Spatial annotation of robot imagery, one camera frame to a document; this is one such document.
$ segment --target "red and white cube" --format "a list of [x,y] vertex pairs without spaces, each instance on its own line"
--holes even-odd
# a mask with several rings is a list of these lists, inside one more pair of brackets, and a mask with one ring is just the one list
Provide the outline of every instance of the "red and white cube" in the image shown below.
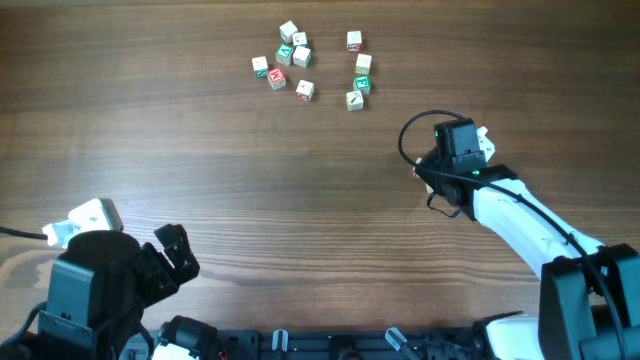
[[347,33],[347,51],[358,52],[362,50],[362,32],[349,31]]
[[287,79],[282,70],[275,68],[267,73],[267,79],[273,90],[278,90],[287,85]]
[[311,97],[313,96],[313,83],[300,80],[298,88],[296,89],[296,95],[298,99],[302,101],[311,101]]

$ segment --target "wooden surface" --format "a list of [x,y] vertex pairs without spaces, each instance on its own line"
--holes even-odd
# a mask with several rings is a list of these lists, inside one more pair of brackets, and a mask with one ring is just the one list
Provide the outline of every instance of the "wooden surface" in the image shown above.
[[[208,4],[0,10],[0,224],[38,230],[94,197],[125,230],[181,223],[200,277],[150,308],[219,328],[384,329],[535,314],[538,281],[477,223],[426,209],[397,153],[413,115],[489,128],[569,223],[640,247],[640,23],[634,5]],[[272,91],[292,19],[313,49]],[[372,94],[347,112],[360,29]],[[311,103],[298,80],[316,84]],[[434,146],[425,120],[407,137]],[[445,209],[443,201],[438,204]],[[0,238],[0,337],[46,298],[59,250]]]

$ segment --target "small block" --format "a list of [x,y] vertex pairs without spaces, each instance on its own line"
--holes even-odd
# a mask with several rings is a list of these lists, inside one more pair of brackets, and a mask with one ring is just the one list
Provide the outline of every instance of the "small block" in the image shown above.
[[276,61],[282,65],[291,65],[291,55],[293,54],[293,48],[286,44],[280,44],[278,51],[276,51]]
[[307,43],[307,33],[301,32],[293,34],[293,47],[297,48],[298,46],[309,47]]
[[353,90],[360,90],[364,95],[369,95],[371,91],[371,81],[369,81],[369,76],[356,76],[353,78]]
[[362,50],[362,32],[349,31],[347,33],[347,51],[358,52]]
[[292,35],[298,32],[298,28],[293,25],[292,21],[287,21],[286,23],[280,26],[280,37],[287,44],[291,42]]
[[296,94],[298,99],[304,101],[311,101],[311,97],[313,96],[314,86],[312,82],[300,80],[298,83],[298,88],[296,89]]
[[267,73],[267,79],[273,90],[278,90],[287,85],[287,79],[282,70],[275,68]]
[[302,67],[307,67],[311,62],[311,50],[299,46],[293,53],[293,63]]
[[371,71],[371,55],[358,54],[356,74],[368,75]]
[[269,71],[269,65],[267,64],[267,57],[261,56],[251,59],[253,63],[253,71],[256,77],[267,77],[267,71]]
[[364,107],[364,98],[359,90],[347,93],[347,108],[349,111],[360,110]]

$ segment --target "tabletop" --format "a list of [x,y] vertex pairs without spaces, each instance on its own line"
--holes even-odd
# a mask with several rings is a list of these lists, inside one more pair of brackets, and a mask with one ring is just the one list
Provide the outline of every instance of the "tabletop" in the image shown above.
[[[265,331],[535,315],[534,273],[480,224],[427,209],[398,133],[425,110],[471,117],[489,129],[492,164],[582,232],[639,248],[638,12],[493,0],[1,8],[0,225],[39,231],[96,197],[141,243],[159,247],[153,230],[182,224],[200,276],[146,310],[150,328],[177,314]],[[275,62],[289,20],[307,33],[308,68]],[[351,30],[372,56],[371,93],[353,112]],[[257,56],[286,87],[254,76]],[[299,80],[314,83],[311,102],[296,98]],[[407,152],[430,150],[445,119],[417,123]],[[0,337],[46,299],[60,253],[0,237]]]

